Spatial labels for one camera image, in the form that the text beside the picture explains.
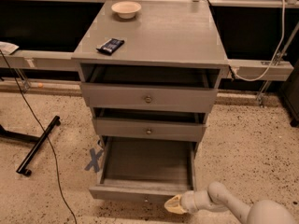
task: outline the bottom drawer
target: bottom drawer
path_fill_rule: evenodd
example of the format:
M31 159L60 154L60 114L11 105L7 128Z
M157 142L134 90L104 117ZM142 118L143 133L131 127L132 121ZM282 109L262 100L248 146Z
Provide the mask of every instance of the bottom drawer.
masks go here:
M196 190L192 142L109 138L95 199L164 203Z

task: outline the white cable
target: white cable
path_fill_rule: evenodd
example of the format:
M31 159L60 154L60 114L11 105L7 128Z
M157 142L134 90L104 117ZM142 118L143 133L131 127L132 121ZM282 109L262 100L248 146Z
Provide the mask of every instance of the white cable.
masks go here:
M270 69L270 67L274 64L274 60L275 60L275 58L276 58L278 49L280 48L280 45L281 45L281 43L282 43L282 41L283 41L283 39L284 39L284 33L285 33L285 28L284 28L284 26L285 26L285 21L284 21L284 17L285 17L285 10L286 10L286 2L285 2L285 0L281 0L281 1L282 1L282 17L281 17L282 33L281 33L280 41L279 41L279 43L278 43L278 47L277 47L277 49L275 50L275 52L274 52L274 54L273 54L273 57L272 57L272 59L271 59L270 64L268 64L268 67L265 69L265 71L264 71L259 77L257 77L257 78L247 79L247 78L243 78L243 77L241 77L241 76L238 75L237 73L234 73L235 77L238 77L238 78L243 79L243 80L245 80L245 81L256 81L256 80L262 78L262 77L268 72L268 70Z

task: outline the speckled floor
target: speckled floor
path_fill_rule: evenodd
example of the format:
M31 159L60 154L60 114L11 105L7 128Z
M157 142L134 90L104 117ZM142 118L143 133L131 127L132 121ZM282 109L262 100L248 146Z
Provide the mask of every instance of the speckled floor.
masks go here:
M50 135L59 163L64 196L78 223L238 223L229 212L178 216L162 205L94 200L96 182L89 150L95 148L89 108L81 97L28 93L28 102L44 126L58 115L61 126ZM271 199L299 221L299 132L276 96L260 108L254 96L221 92L195 158L197 187L218 180L243 202ZM0 123L8 130L41 135L18 93L0 92ZM29 145L0 138L0 223L74 223L60 196L48 141L30 164L30 177L16 174Z

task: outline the black panel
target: black panel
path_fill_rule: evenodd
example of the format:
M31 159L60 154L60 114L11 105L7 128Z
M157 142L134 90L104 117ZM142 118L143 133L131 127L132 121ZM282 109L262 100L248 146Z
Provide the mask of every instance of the black panel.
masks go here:
M276 92L279 90L282 81L271 82L270 87L267 89L268 92ZM247 82L244 80L236 79L232 81L229 78L223 78L219 89L221 90L234 90L234 91L259 91L263 85L262 80L257 80L253 82Z
M229 59L271 60L281 38L281 8L213 7L213 11ZM298 20L299 9L286 9L284 43ZM299 58L298 44L299 35L287 51L292 64Z
M280 94L292 112L291 126L295 127L299 124L299 60L288 80L282 85Z
M31 69L22 69L22 71L24 71L28 78L80 81L78 72L73 71L47 71ZM18 75L13 69L9 71L8 68L0 68L0 77L18 77Z
M21 49L72 52L102 5L0 0L0 40Z

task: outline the black metal stand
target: black metal stand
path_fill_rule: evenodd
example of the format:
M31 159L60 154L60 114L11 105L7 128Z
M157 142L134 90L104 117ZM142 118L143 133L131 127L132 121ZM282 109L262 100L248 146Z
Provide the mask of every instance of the black metal stand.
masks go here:
M10 131L6 131L2 125L0 125L0 137L5 137L9 139L14 139L18 141L23 141L26 143L36 143L30 150L30 152L27 154L26 158L22 161L21 165L17 169L17 173L20 175L26 175L29 176L32 172L29 169L26 169L27 165L30 163L31 159L35 156L35 154L38 152L39 148L45 141L45 139L48 137L52 129L54 128L55 125L59 126L60 121L59 121L58 116L55 116L52 122L49 124L47 130L43 132L43 134L40 137L35 137L27 134L22 134L22 133L14 133Z

